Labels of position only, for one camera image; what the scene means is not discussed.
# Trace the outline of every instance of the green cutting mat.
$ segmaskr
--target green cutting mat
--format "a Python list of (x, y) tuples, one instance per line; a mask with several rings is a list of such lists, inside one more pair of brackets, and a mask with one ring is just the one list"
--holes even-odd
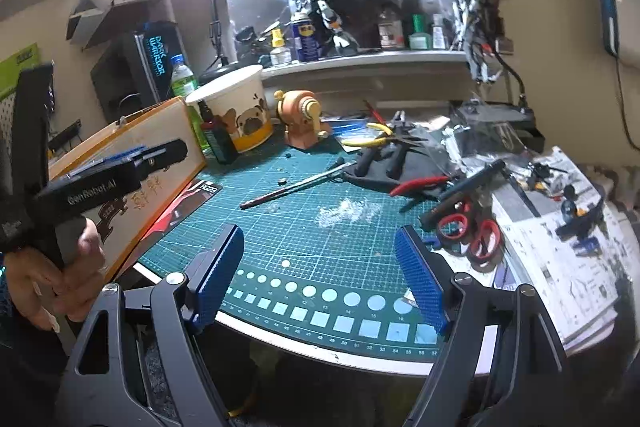
[(327, 170), (332, 139), (309, 152), (285, 145), (282, 131), (225, 168), (211, 161), (200, 178), (223, 189), (152, 247), (140, 263), (164, 277), (207, 250), (226, 223), (244, 232), (244, 257), (222, 310), (297, 341), (356, 355), (433, 362), (438, 337), (400, 300), (406, 282), (394, 235), (414, 225), (424, 203), (400, 214), (405, 198), (324, 182), (248, 210), (238, 205)]

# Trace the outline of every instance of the bottle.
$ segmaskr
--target bottle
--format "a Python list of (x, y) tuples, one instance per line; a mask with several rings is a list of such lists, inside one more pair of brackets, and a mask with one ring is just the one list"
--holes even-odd
[(173, 89), (175, 96), (186, 98), (187, 95), (198, 89), (198, 81), (193, 75), (193, 71), (184, 63), (182, 55), (171, 57), (171, 67), (174, 68), (174, 73), (171, 75), (171, 89)]
[[(174, 68), (174, 73), (171, 75), (171, 89), (175, 96), (187, 97), (193, 91), (198, 89), (198, 81), (193, 74), (193, 71), (184, 63), (184, 57), (182, 55), (175, 55), (171, 57), (171, 65)], [(193, 127), (193, 132), (196, 134), (198, 144), (202, 151), (206, 151), (209, 148), (207, 139), (204, 137), (202, 130), (200, 129), (200, 117), (194, 107), (187, 106), (189, 111), (189, 118)]]
[(409, 35), (409, 47), (412, 50), (430, 50), (431, 36), (424, 31), (422, 14), (414, 14), (414, 32)]
[(198, 102), (198, 107), (202, 117), (200, 128), (209, 143), (209, 147), (211, 147), (213, 156), (222, 165), (233, 163), (239, 156), (238, 149), (236, 149), (233, 140), (231, 140), (222, 118), (215, 117), (204, 100)]
[(273, 49), (269, 55), (271, 56), (271, 66), (285, 66), (291, 62), (291, 50), (286, 47), (282, 30), (277, 28), (271, 31), (271, 45)]
[(396, 13), (386, 7), (378, 18), (378, 33), (380, 34), (380, 46), (384, 51), (404, 50), (404, 33), (402, 21)]
[(442, 13), (433, 14), (433, 49), (448, 50), (449, 43), (444, 35), (444, 17)]

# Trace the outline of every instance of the scissors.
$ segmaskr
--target scissors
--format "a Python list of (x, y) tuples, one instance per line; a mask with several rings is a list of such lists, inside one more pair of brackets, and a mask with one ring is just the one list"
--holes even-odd
[(478, 208), (468, 199), (438, 222), (436, 236), (444, 247), (468, 244), (466, 258), (474, 266), (490, 263), (501, 252), (500, 227), (493, 219), (479, 218)]
[(398, 136), (389, 127), (382, 123), (367, 123), (369, 129), (382, 131), (382, 135), (377, 138), (355, 138), (353, 140), (341, 140), (342, 145), (347, 147), (382, 147), (389, 142), (400, 142), (411, 147), (420, 145), (423, 138), (417, 136)]

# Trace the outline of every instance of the red scissors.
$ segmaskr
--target red scissors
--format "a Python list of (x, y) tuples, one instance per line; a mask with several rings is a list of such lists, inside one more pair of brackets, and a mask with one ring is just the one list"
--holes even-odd
[(468, 244), (466, 257), (474, 265), (490, 263), (501, 252), (502, 234), (493, 219), (478, 219), (478, 208), (470, 201), (461, 203), (458, 211), (443, 217), (436, 235), (444, 247)]

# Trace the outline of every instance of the metal rod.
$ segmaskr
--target metal rod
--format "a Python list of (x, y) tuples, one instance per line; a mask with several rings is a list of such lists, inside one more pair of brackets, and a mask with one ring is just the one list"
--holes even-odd
[(289, 187), (279, 188), (278, 190), (269, 192), (269, 194), (265, 194), (263, 196), (260, 196), (259, 198), (255, 198), (255, 200), (250, 200), (250, 201), (245, 201), (244, 203), (240, 203), (240, 210), (245, 210), (247, 208), (251, 208), (252, 206), (257, 206), (259, 204), (266, 203), (267, 201), (281, 198), (282, 196), (287, 195), (288, 193), (296, 190), (297, 188), (302, 188), (302, 187), (305, 187), (306, 185), (310, 185), (314, 182), (317, 182), (318, 180), (321, 180), (323, 178), (328, 178), (329, 176), (331, 176), (331, 174), (334, 174), (334, 172), (341, 171), (345, 167), (354, 165), (354, 163), (355, 162), (343, 163), (340, 166), (337, 166), (333, 169), (329, 169), (326, 172), (321, 172), (320, 174), (316, 174), (315, 176), (311, 176), (310, 178), (302, 180), (301, 182), (295, 183)]

